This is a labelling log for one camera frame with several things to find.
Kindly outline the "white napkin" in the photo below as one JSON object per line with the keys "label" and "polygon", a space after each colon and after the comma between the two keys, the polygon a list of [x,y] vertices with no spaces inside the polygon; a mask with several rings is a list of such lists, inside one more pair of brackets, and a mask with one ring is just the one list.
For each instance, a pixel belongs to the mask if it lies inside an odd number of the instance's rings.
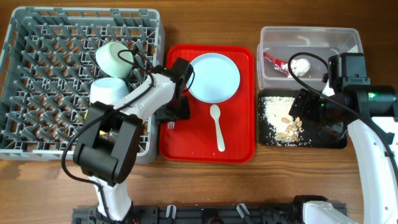
{"label": "white napkin", "polygon": [[295,76],[302,77],[310,70],[310,62],[305,58],[293,59],[290,67]]}

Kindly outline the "white plastic fork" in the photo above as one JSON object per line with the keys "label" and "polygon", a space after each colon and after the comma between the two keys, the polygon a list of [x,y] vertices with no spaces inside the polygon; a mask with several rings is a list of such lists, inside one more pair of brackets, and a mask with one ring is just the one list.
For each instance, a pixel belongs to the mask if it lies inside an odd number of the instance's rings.
{"label": "white plastic fork", "polygon": [[174,122],[174,121],[169,121],[169,122],[167,123],[167,127],[168,127],[169,129],[174,129],[174,128],[175,128],[175,122]]}

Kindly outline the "pale green bowl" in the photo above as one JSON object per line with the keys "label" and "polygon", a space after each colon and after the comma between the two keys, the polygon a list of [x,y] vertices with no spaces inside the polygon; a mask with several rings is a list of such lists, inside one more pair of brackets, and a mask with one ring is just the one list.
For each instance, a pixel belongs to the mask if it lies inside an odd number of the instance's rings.
{"label": "pale green bowl", "polygon": [[126,78],[132,70],[134,58],[120,42],[108,42],[97,49],[96,62],[102,71],[114,78]]}

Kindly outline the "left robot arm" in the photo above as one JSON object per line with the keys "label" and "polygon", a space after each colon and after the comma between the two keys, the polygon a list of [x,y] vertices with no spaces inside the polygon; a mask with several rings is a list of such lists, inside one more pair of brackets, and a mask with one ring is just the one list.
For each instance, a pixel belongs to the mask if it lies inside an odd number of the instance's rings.
{"label": "left robot arm", "polygon": [[153,114],[160,123],[189,119],[188,98],[183,93],[193,74],[190,62],[178,58],[171,68],[158,65],[150,70],[147,80],[125,98],[90,106],[74,138],[73,161],[87,175],[85,182],[97,191],[96,221],[133,221],[126,179],[136,162],[144,122]]}

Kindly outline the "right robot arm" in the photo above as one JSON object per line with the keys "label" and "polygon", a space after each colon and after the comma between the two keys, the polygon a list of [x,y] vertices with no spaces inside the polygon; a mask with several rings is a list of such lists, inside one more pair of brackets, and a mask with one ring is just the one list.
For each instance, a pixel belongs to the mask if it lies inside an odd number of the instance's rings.
{"label": "right robot arm", "polygon": [[397,223],[397,92],[372,85],[364,54],[345,52],[323,62],[326,96],[299,77],[289,114],[322,126],[343,124],[358,161],[365,223]]}

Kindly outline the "red snack wrapper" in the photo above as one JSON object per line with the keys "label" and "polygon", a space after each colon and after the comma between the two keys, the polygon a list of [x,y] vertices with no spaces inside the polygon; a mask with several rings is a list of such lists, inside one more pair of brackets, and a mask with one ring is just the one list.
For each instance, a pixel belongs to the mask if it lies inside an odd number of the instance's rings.
{"label": "red snack wrapper", "polygon": [[267,54],[266,52],[263,53],[263,56],[264,56],[264,58],[266,58],[268,61],[270,61],[272,63],[272,66],[276,70],[284,73],[286,76],[290,75],[287,62],[277,59],[277,58]]}

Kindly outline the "rice and peanut shell scraps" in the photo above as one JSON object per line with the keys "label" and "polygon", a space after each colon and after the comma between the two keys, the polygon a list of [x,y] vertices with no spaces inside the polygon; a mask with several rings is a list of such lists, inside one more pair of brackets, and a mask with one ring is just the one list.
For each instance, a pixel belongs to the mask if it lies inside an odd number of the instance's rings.
{"label": "rice and peanut shell scraps", "polygon": [[263,96],[259,99],[262,106],[260,120],[265,122],[266,137],[276,146],[293,146],[299,143],[304,132],[299,117],[289,115],[295,98],[288,96]]}

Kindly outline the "light blue small bowl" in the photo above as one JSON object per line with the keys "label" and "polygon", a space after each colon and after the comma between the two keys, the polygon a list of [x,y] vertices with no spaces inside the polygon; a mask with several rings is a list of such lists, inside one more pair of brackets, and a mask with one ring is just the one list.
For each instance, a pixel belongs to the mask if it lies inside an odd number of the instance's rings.
{"label": "light blue small bowl", "polygon": [[122,79],[113,77],[99,78],[90,86],[90,104],[99,101],[109,105],[128,94],[126,83]]}

